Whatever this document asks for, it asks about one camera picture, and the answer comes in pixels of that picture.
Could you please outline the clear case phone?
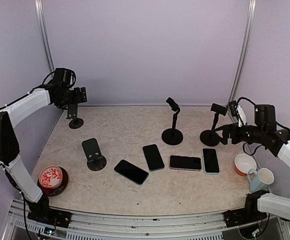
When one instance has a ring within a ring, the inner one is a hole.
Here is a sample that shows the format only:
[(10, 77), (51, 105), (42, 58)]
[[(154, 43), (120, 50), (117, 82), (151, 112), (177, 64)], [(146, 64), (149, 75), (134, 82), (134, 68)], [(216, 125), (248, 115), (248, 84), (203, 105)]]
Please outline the clear case phone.
[(171, 155), (169, 167), (174, 170), (200, 171), (202, 169), (201, 158)]

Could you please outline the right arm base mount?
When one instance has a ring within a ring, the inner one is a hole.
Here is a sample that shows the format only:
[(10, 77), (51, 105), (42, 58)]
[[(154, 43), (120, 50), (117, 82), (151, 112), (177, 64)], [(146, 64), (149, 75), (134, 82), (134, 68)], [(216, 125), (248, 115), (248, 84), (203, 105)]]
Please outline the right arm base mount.
[(267, 218), (267, 214), (259, 211), (249, 211), (243, 207), (234, 210), (227, 210), (223, 213), (223, 217), (226, 227), (230, 228), (264, 220)]

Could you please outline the folding phone stand wood base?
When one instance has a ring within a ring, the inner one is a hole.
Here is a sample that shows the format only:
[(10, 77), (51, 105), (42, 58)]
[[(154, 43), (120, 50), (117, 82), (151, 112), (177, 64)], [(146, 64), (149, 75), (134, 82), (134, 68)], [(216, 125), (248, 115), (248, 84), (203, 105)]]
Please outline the folding phone stand wood base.
[(70, 120), (69, 128), (78, 129), (83, 126), (84, 120), (78, 117), (78, 104), (70, 104), (67, 109), (67, 119)]

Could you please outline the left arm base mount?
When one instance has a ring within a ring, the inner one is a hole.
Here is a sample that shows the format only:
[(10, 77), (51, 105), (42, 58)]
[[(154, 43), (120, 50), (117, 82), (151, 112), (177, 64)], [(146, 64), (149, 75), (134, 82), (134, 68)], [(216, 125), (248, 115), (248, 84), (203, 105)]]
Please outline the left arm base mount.
[(28, 218), (39, 223), (68, 228), (72, 217), (69, 211), (55, 208), (42, 209), (37, 206), (29, 206)]

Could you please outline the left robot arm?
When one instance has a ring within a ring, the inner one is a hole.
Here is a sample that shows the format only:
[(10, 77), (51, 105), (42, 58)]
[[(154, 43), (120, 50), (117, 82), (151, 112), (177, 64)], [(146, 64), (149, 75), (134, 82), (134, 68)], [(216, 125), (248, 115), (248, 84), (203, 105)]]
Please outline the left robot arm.
[(24, 96), (0, 107), (0, 167), (28, 204), (28, 217), (42, 223), (51, 223), (55, 212), (22, 162), (14, 129), (21, 121), (49, 105), (68, 110), (71, 106), (87, 102), (85, 87), (74, 86), (77, 77), (73, 70), (56, 68), (50, 75), (50, 81), (43, 80)]

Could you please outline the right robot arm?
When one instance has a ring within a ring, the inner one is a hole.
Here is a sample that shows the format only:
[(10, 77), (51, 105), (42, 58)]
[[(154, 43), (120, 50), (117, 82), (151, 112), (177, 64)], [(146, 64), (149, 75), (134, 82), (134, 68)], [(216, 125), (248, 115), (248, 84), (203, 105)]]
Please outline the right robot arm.
[[(212, 136), (223, 145), (228, 140), (233, 145), (240, 142), (259, 144), (290, 168), (290, 128), (276, 121), (273, 105), (254, 103), (253, 106), (254, 124), (248, 125), (243, 119), (244, 111), (239, 101), (231, 101), (227, 108), (237, 122), (213, 129)], [(240, 213), (245, 222), (253, 221), (260, 213), (273, 214), (290, 221), (290, 198), (274, 195), (267, 190), (258, 190), (247, 195)]]

